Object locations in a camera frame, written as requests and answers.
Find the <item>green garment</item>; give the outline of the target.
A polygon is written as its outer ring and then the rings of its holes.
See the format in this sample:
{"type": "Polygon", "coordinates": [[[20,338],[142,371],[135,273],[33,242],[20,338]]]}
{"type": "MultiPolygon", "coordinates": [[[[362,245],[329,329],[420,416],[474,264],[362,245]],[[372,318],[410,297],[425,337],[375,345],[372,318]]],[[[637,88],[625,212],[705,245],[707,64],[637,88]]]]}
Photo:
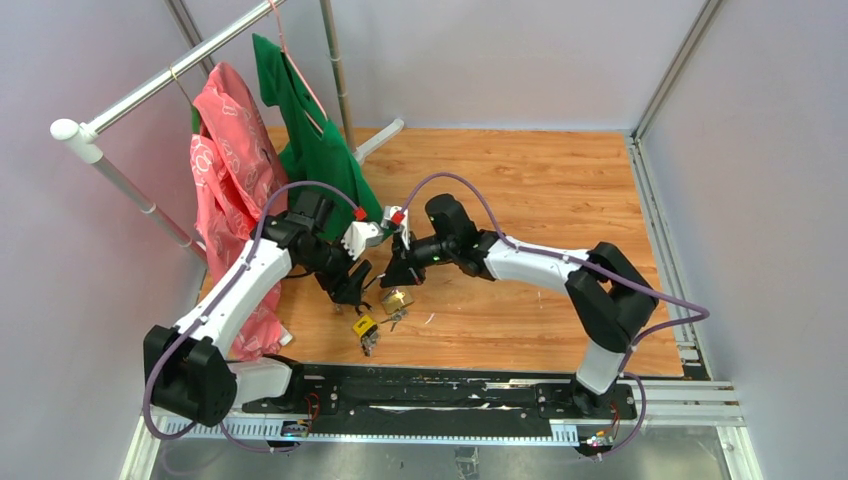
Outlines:
{"type": "Polygon", "coordinates": [[[380,222],[382,205],[298,67],[261,35],[254,34],[252,44],[261,99],[279,109],[287,130],[288,144],[278,158],[288,179],[331,185],[363,208],[368,221],[380,222]]]}

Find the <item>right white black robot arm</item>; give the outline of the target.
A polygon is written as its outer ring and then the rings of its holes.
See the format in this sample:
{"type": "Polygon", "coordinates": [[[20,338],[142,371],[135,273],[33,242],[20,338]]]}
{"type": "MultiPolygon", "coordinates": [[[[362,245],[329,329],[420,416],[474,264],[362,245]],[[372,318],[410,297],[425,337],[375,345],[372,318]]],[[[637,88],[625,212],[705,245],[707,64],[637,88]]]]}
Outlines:
{"type": "Polygon", "coordinates": [[[589,418],[607,409],[628,349],[658,305],[650,284],[622,251],[608,242],[559,250],[500,236],[477,228],[450,194],[431,198],[425,212],[432,235],[415,239],[394,234],[381,287],[417,286],[425,281],[427,268],[453,264],[470,277],[518,281],[566,294],[588,337],[571,387],[572,406],[589,418]]]}

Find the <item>pink patterned garment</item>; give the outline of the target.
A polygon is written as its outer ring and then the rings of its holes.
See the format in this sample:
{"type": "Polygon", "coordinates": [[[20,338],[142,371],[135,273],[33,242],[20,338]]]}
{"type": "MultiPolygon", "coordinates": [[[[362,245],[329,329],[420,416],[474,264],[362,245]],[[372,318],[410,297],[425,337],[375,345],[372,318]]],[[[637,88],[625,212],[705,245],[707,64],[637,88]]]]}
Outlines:
{"type": "Polygon", "coordinates": [[[287,207],[273,194],[287,184],[253,96],[239,73],[217,64],[193,101],[189,165],[196,189],[195,228],[208,275],[220,281],[235,263],[265,207],[287,207]]]}

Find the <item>yellow black padlock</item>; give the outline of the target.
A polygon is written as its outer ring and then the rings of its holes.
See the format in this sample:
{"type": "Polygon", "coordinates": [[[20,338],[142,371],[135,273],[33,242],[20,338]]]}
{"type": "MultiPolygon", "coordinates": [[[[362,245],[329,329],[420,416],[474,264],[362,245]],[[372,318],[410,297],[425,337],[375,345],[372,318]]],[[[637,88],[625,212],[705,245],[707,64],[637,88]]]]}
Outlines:
{"type": "Polygon", "coordinates": [[[352,325],[352,330],[358,338],[363,354],[371,357],[380,338],[378,323],[371,316],[362,315],[352,325]]]}

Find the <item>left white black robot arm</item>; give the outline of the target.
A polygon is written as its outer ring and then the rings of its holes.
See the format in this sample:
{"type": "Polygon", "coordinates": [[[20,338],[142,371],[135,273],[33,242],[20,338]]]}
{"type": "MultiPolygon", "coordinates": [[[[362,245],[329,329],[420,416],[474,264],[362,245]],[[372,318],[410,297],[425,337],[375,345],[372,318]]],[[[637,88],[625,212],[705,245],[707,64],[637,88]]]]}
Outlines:
{"type": "Polygon", "coordinates": [[[170,328],[153,326],[143,341],[145,388],[142,417],[157,438],[157,406],[188,420],[190,426],[215,427],[233,409],[267,401],[283,413],[298,411],[306,400],[300,363],[276,354],[248,361],[227,355],[247,320],[270,290],[301,266],[313,274],[335,304],[363,306],[363,282],[371,269],[360,258],[381,243],[383,231],[353,205],[353,220],[333,242],[320,238],[334,199],[352,204],[327,184],[304,182],[306,192],[287,210],[264,209],[253,236],[234,264],[191,311],[170,328]]]}

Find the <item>aluminium frame rail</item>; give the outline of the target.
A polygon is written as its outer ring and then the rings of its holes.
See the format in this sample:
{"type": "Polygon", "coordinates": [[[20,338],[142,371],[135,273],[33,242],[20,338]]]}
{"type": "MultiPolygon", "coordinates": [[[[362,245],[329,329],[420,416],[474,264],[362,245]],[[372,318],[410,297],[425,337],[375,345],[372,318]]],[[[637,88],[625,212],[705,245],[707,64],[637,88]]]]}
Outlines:
{"type": "Polygon", "coordinates": [[[645,216],[652,253],[657,261],[661,285],[669,294],[682,300],[687,298],[688,291],[681,276],[676,247],[670,235],[665,207],[659,195],[645,141],[723,6],[722,1],[715,0],[701,3],[695,19],[672,56],[645,109],[626,137],[628,158],[645,216]]]}

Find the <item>brass padlock right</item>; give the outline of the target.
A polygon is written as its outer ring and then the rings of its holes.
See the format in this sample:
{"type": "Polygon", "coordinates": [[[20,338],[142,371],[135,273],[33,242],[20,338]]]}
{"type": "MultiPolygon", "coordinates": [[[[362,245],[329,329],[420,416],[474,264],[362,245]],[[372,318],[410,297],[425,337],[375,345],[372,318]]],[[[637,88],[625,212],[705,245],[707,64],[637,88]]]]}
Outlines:
{"type": "Polygon", "coordinates": [[[382,324],[388,324],[393,332],[398,323],[408,315],[408,308],[415,302],[412,293],[405,287],[390,289],[382,298],[381,305],[387,318],[382,324]]]}

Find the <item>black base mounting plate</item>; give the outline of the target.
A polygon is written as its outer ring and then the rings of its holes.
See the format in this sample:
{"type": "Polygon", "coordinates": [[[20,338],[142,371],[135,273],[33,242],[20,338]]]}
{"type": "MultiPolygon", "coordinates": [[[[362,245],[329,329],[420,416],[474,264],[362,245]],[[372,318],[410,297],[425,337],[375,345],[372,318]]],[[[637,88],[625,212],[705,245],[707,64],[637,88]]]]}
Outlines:
{"type": "Polygon", "coordinates": [[[314,432],[485,440],[540,439],[551,423],[605,427],[631,421],[632,388],[615,385],[605,407],[573,398],[570,373],[308,364],[298,399],[254,400],[246,413],[319,410],[314,432]]]}

